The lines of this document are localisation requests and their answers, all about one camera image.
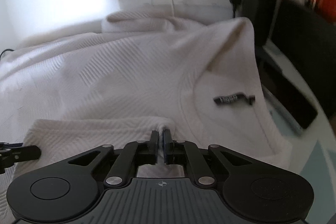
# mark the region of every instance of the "silver screw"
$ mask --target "silver screw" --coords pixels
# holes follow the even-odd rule
[[[200,184],[203,184],[203,185],[210,185],[210,184],[213,184],[215,182],[215,179],[212,178],[212,177],[200,177],[198,179],[198,182]]]
[[[121,177],[109,177],[106,179],[106,183],[110,185],[118,185],[123,182],[123,179]]]

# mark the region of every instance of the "black power cord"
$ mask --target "black power cord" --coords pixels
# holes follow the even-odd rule
[[[242,4],[242,0],[229,0],[232,4],[233,17],[236,17],[237,8]]]
[[[1,56],[5,53],[5,52],[14,52],[14,50],[12,50],[11,48],[7,48],[4,51],[2,51],[2,53],[0,54],[0,60],[1,60]]]

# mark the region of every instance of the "black fabric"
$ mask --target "black fabric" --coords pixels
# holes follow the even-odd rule
[[[328,118],[336,113],[336,27],[312,10],[282,0],[272,34],[319,100]]]

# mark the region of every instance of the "round black motor cover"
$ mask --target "round black motor cover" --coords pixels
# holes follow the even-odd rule
[[[230,175],[223,185],[223,197],[248,220],[292,223],[308,214],[314,192],[304,178],[283,171],[276,175]]]
[[[13,215],[37,223],[74,218],[89,209],[97,198],[98,186],[89,174],[44,178],[38,172],[29,172],[16,178],[7,190]]]

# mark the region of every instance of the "ribbed fabric pattern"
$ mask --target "ribbed fabric pattern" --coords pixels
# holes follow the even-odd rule
[[[122,12],[108,16],[102,29],[1,60],[0,141],[40,145],[44,159],[17,165],[15,176],[104,143],[121,148],[163,126],[176,128],[174,139],[202,148],[218,143],[287,166],[290,145],[266,109],[247,19],[204,26],[158,12]],[[211,98],[236,92],[256,95],[255,105],[220,108]],[[31,127],[37,119],[59,121]],[[65,122],[85,119],[111,121],[100,121],[105,128],[97,121]],[[145,175],[176,175],[145,168]],[[1,197],[11,179],[10,171],[0,176],[3,219],[8,210]]]

